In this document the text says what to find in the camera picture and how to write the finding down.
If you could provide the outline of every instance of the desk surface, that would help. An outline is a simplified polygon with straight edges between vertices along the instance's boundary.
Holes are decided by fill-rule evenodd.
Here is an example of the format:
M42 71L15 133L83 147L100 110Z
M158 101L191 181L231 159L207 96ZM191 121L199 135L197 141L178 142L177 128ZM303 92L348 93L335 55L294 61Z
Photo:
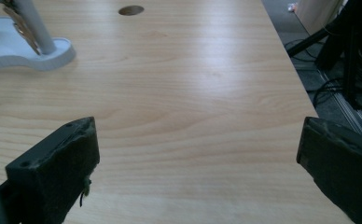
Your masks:
M118 14L130 4L145 11ZM35 5L77 57L0 69L0 183L22 152L94 116L101 163L65 223L350 222L296 163L315 113L259 0Z

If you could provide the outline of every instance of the light wood tabletop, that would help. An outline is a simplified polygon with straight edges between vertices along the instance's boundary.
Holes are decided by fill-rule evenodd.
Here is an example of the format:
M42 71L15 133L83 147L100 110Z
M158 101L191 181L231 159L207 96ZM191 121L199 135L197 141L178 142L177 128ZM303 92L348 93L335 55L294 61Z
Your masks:
M129 5L145 10L118 14ZM35 6L77 57L0 69L0 184L21 153L94 116L101 163L65 223L351 223L296 163L315 112L259 0Z

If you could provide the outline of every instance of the floor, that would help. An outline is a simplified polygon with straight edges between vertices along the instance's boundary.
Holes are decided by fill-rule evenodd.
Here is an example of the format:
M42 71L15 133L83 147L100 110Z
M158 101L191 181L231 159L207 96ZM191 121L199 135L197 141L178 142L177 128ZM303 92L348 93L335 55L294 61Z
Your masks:
M286 49L309 36L295 13L288 12L287 5L297 1L262 0L262 2ZM314 44L308 48L308 52L303 51L291 59L312 101L317 93L316 90L327 80L342 77L343 74L342 59L330 71L317 70L314 65L314 56L318 55L321 48L321 43ZM362 110L354 110L339 92L325 91L318 96L315 110L319 118L337 122L362 134Z

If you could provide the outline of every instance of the wooden desk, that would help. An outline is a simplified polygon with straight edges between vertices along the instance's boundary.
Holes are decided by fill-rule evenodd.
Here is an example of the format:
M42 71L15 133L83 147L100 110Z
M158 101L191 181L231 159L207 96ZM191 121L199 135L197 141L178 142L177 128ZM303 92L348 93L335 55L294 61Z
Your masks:
M120 16L130 4L145 11ZM296 163L315 113L260 1L35 5L77 57L0 70L0 183L22 152L94 116L101 163L65 223L350 222Z

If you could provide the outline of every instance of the wood grain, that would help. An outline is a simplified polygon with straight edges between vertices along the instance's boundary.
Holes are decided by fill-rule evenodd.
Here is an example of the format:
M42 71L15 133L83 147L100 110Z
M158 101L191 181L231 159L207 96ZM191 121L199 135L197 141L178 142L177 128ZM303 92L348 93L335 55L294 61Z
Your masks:
M350 223L296 163L315 112L260 1L132 4L145 11L35 1L77 57L0 69L0 183L23 151L94 116L101 163L65 223Z

